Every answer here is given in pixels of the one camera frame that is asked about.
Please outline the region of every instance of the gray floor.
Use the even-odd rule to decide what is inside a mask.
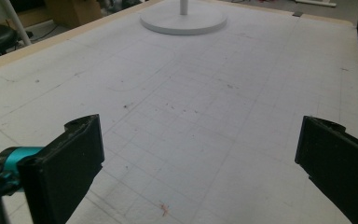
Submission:
[[[357,23],[358,0],[330,0],[330,2],[337,3],[337,6],[321,7],[309,4],[296,3],[294,0],[275,0],[270,2],[260,2],[259,0],[245,0],[243,2],[239,2],[239,4],[245,4],[255,7],[268,7],[291,12],[301,11],[303,13],[314,16],[322,16],[344,21],[350,21],[353,24]]]

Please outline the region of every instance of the white stand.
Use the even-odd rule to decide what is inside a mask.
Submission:
[[[305,3],[305,4],[312,4],[318,5],[323,7],[336,7],[336,3],[330,3],[330,0],[323,0],[322,2],[313,1],[313,0],[296,0],[297,3]]]
[[[11,5],[9,0],[1,0],[2,4],[5,6],[8,15],[13,20],[14,24],[16,25],[17,31],[19,31],[21,39],[24,41],[25,46],[31,45],[31,40],[28,37],[27,33],[22,26],[22,23],[17,16],[16,11],[14,10],[13,6]]]
[[[203,35],[224,27],[227,16],[206,2],[164,0],[141,13],[141,24],[166,35]]]

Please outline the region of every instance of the white table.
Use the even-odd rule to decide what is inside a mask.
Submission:
[[[0,151],[98,113],[106,160],[68,223],[350,223],[294,158],[304,115],[358,137],[356,29],[208,2],[225,28],[162,35],[139,22],[155,3],[1,57]]]

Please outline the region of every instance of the robotic arm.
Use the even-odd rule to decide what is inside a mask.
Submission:
[[[46,147],[10,147],[0,153],[0,224],[8,223],[1,197],[23,189],[35,224],[65,223],[102,169],[98,115],[75,119]]]

